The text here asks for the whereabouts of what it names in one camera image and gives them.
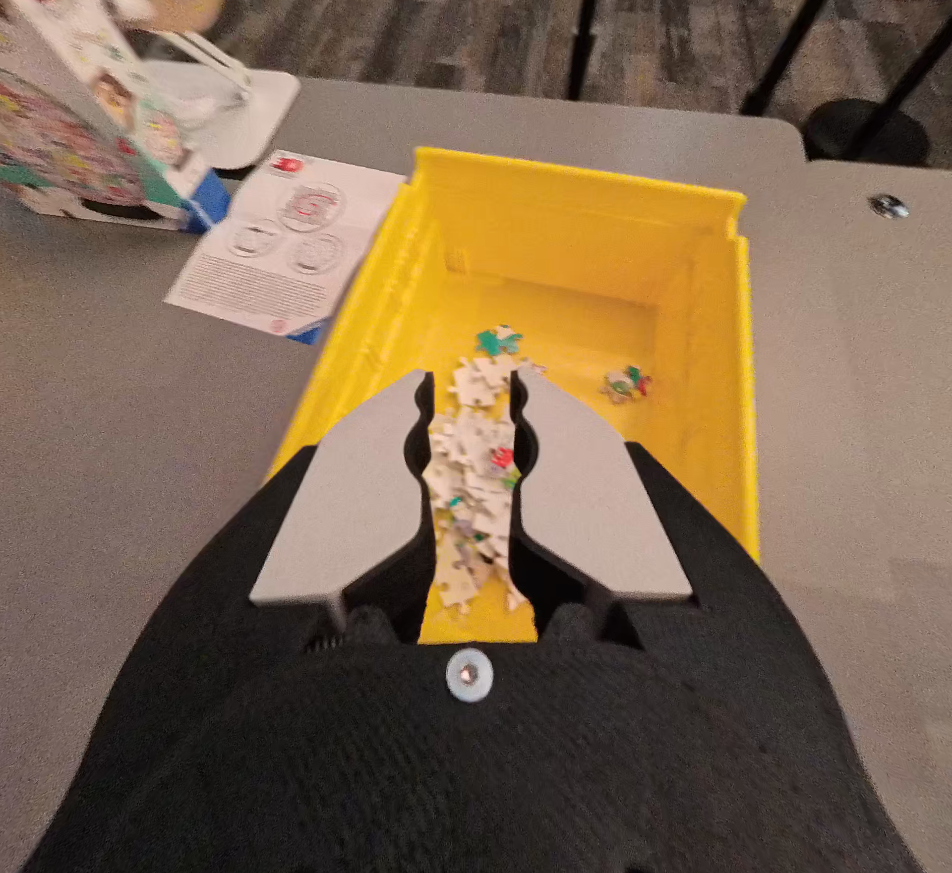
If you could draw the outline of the white instruction leaflet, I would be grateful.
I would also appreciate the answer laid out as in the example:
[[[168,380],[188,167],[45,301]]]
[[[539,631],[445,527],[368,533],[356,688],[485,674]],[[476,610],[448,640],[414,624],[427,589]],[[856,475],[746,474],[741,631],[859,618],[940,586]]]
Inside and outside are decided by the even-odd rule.
[[[244,179],[164,302],[313,346],[405,182],[276,150]]]

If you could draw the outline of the colourful puzzle box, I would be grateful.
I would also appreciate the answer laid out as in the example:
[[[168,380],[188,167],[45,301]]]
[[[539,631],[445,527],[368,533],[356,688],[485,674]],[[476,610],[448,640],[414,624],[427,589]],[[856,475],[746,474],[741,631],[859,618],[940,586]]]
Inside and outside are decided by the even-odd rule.
[[[1,1],[2,189],[35,213],[177,233],[227,216],[114,0]]]

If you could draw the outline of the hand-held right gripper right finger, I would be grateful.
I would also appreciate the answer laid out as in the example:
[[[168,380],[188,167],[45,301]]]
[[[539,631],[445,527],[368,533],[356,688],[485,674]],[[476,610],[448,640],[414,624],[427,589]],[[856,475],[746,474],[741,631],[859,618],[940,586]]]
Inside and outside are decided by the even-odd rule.
[[[535,371],[511,382],[521,438],[511,543],[586,596],[684,602],[693,595],[625,440],[596,410]]]

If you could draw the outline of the black stand pole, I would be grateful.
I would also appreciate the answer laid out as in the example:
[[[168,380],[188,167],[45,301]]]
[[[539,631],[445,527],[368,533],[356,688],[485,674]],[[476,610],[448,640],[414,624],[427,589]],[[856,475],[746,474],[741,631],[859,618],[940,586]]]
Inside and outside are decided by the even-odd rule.
[[[905,71],[886,100],[863,120],[840,158],[844,161],[882,161],[892,165],[920,165],[929,153],[922,125],[901,112],[906,99],[922,84],[951,46],[951,16]]]
[[[779,83],[786,75],[826,3],[827,0],[803,0],[771,58],[768,68],[745,96],[739,110],[740,116],[760,117],[765,114]]]
[[[565,88],[565,99],[577,102],[586,81],[589,59],[594,45],[594,19],[599,0],[581,0],[573,34],[572,56]]]

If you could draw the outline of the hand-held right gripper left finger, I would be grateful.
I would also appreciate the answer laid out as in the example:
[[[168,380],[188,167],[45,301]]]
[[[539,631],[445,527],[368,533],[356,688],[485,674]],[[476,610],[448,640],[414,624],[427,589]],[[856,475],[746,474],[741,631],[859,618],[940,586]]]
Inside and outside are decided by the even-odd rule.
[[[346,607],[418,536],[424,464],[410,462],[408,440],[422,425],[429,449],[433,392],[433,375],[414,369],[327,431],[251,588],[254,605]]]

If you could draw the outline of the black round stand base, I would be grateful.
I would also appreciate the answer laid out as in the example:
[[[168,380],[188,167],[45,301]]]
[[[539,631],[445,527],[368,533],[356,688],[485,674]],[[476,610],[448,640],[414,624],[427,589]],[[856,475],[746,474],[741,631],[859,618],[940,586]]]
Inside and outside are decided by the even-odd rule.
[[[808,160],[923,167],[931,141],[922,124],[902,110],[891,112],[873,131],[866,130],[879,104],[844,98],[818,106],[801,127]]]

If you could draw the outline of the red green puzzle piece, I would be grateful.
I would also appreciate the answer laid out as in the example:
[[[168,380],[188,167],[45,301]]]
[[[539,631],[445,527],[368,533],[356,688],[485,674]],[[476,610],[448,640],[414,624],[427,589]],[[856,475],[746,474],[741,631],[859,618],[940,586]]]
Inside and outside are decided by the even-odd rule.
[[[599,392],[613,405],[621,406],[646,398],[652,386],[650,375],[639,367],[627,366],[606,372]]]

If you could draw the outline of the white board stand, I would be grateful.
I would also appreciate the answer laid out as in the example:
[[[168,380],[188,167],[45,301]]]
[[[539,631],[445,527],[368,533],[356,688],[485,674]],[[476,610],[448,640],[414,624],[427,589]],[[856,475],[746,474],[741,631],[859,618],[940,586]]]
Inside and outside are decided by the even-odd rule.
[[[221,176],[245,176],[268,153],[301,81],[249,68],[201,34],[150,31],[149,37],[145,66],[186,139]]]

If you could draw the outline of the yellow plastic bin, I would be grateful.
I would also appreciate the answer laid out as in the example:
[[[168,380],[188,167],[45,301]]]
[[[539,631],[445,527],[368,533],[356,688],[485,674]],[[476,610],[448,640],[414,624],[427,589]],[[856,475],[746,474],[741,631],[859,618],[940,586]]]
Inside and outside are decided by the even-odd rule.
[[[489,583],[468,614],[435,589],[436,539],[423,471],[422,425],[408,440],[428,504],[411,544],[360,582],[346,607],[317,604],[338,630],[358,605],[378,605],[424,641],[524,641],[560,605],[585,605],[600,627],[626,610],[703,604],[689,553],[725,544],[757,555],[757,459],[744,196],[538,162],[421,149],[339,310],[279,462],[414,369],[433,375],[433,416],[476,335],[523,335],[516,359],[596,410],[624,438],[691,583],[684,602],[586,596],[582,585],[522,543],[511,580],[526,602],[503,610]],[[621,406],[599,389],[606,372],[639,367],[649,395]]]

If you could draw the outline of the pile of puzzle pieces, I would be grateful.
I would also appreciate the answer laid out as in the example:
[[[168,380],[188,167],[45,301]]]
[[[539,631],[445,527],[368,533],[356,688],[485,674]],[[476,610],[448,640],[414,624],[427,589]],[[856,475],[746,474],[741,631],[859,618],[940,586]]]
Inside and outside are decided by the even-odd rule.
[[[423,471],[436,539],[435,589],[446,609],[468,614],[489,583],[511,613],[527,600],[509,569],[513,494],[520,478],[510,414],[513,373],[546,375],[528,358],[503,353],[461,358],[446,386],[446,406],[428,426]]]

